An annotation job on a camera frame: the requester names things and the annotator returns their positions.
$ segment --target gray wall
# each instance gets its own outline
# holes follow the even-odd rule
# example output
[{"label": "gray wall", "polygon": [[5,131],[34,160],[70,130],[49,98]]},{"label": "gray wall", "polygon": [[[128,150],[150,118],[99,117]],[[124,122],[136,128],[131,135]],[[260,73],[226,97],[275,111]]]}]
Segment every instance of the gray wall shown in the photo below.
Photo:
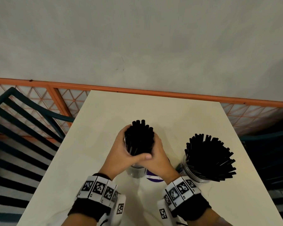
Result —
[{"label": "gray wall", "polygon": [[283,101],[283,0],[0,0],[0,77]]}]

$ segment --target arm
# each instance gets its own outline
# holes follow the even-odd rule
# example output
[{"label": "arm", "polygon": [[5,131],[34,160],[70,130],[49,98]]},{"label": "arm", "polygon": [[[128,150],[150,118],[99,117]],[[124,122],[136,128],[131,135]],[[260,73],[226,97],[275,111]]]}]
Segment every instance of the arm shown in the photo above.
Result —
[{"label": "arm", "polygon": [[[162,145],[161,139],[158,137],[158,135],[154,134],[154,146],[152,149],[152,159],[142,161],[139,164],[146,167],[149,171],[152,173],[160,176],[166,184],[170,184],[174,180],[180,177],[179,173],[172,167]],[[185,211],[184,214],[190,214],[192,215],[192,209],[191,211]],[[225,223],[219,223],[221,222],[222,218],[211,208],[207,208],[204,213],[196,220],[190,221],[187,220],[187,223],[189,226],[228,226],[230,224]]]},{"label": "arm", "polygon": [[[114,144],[112,145],[112,148],[102,166],[102,168],[99,170],[99,173],[106,176],[107,179],[113,180],[118,174],[125,171],[128,167],[131,165],[138,163],[141,160],[148,160],[151,159],[151,154],[143,153],[137,156],[131,156],[126,148],[125,148],[125,131],[130,127],[130,125],[127,125],[124,127],[117,135]],[[76,209],[84,209],[82,207],[88,206],[90,215],[96,211],[92,211],[92,209],[97,209],[97,206],[99,203],[94,203],[91,200],[85,199],[82,200],[81,198],[78,198],[73,207]],[[97,221],[95,218],[87,216],[82,214],[80,210],[74,211],[75,213],[72,213],[73,211],[70,210],[70,213],[68,214],[68,217],[64,221],[64,223],[61,226],[96,226]],[[104,212],[101,213],[101,216],[97,215],[97,218],[100,219],[104,215]]]}]

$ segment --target wristband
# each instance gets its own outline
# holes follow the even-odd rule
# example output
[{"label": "wristband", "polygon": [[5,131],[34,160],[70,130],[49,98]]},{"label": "wristband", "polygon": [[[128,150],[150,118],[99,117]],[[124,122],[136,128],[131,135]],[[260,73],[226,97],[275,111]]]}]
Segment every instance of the wristband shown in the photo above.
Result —
[{"label": "wristband", "polygon": [[211,208],[188,176],[171,182],[163,191],[163,196],[172,216],[178,215],[185,221],[197,220],[207,208]]},{"label": "wristband", "polygon": [[116,189],[117,186],[106,175],[97,173],[88,176],[79,190],[68,216],[73,213],[81,213],[98,222],[105,213],[110,213],[117,200]]}]

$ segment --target table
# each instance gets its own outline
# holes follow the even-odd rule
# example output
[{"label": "table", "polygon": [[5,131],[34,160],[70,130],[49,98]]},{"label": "table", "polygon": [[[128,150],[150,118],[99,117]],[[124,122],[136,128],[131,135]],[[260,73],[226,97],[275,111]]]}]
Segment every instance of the table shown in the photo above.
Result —
[{"label": "table", "polygon": [[[234,152],[237,175],[200,186],[212,208],[234,226],[283,225],[220,103],[91,91],[18,226],[37,225],[70,208],[87,176],[102,166],[119,130],[138,119],[160,136],[174,167],[195,133],[218,137]],[[134,179],[126,172],[115,182],[127,197],[122,225],[161,225],[156,203],[165,182]]]}]

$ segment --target orange metal frame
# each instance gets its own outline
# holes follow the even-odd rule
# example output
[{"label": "orange metal frame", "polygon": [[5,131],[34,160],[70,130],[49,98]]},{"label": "orange metal frame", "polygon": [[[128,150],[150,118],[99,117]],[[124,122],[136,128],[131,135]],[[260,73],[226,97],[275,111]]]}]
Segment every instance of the orange metal frame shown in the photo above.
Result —
[{"label": "orange metal frame", "polygon": [[71,113],[65,104],[60,92],[61,89],[77,89],[77,90],[99,90],[99,91],[110,91],[119,93],[132,93],[132,94],[142,94],[160,97],[171,97],[171,98],[185,98],[203,101],[213,101],[220,103],[230,103],[230,104],[245,104],[245,105],[258,105],[265,107],[277,107],[283,108],[283,102],[278,101],[268,101],[268,100],[257,100],[257,99],[246,99],[246,98],[230,98],[230,97],[219,97],[219,96],[208,96],[208,95],[196,95],[196,94],[185,94],[185,93],[173,93],[173,92],[163,92],[163,91],[152,91],[152,90],[141,90],[141,89],[127,89],[127,88],[117,88],[117,87],[107,87],[107,86],[90,86],[83,84],[73,84],[73,83],[57,83],[57,82],[44,82],[44,81],[34,81],[34,80],[20,80],[20,79],[4,79],[0,78],[0,84],[5,85],[18,85],[18,86],[31,86],[31,87],[44,87],[49,92],[51,98],[57,105],[61,114],[65,116],[71,116]]}]

